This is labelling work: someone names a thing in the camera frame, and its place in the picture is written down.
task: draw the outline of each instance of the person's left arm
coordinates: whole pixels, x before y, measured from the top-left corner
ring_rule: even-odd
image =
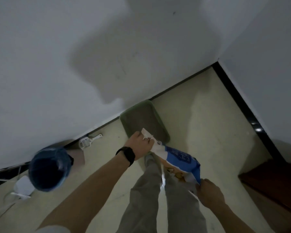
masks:
[[[138,160],[151,150],[153,144],[153,140],[143,139],[140,132],[135,132],[124,146],[132,148],[135,160]],[[71,233],[85,232],[129,165],[130,162],[120,151],[56,207],[38,229],[58,225],[68,228]]]

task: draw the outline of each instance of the pant leg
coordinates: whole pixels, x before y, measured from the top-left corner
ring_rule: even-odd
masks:
[[[165,172],[168,233],[207,233],[198,200]]]
[[[159,192],[162,183],[160,168],[154,159],[147,160],[144,174],[130,191],[130,200],[117,233],[156,233]]]

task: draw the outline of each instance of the black smartwatch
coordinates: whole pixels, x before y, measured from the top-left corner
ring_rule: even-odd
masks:
[[[127,160],[130,162],[130,165],[131,166],[134,161],[135,161],[135,153],[132,151],[132,148],[130,147],[126,147],[126,146],[123,146],[122,148],[120,148],[115,155],[117,155],[120,151],[123,151],[125,157],[127,158]]]

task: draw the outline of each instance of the person's right hand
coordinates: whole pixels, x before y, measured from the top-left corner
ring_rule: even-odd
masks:
[[[140,159],[145,156],[154,145],[153,139],[144,139],[144,136],[141,132],[135,132],[124,144],[126,147],[132,148],[132,151],[135,154],[135,160]]]
[[[211,211],[225,206],[225,199],[219,187],[208,179],[201,179],[196,185],[197,197],[200,202]]]

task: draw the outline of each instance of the blue trash bin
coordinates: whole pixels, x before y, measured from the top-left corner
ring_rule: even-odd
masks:
[[[36,189],[49,192],[64,182],[72,165],[73,158],[63,147],[42,149],[29,164],[30,181]]]

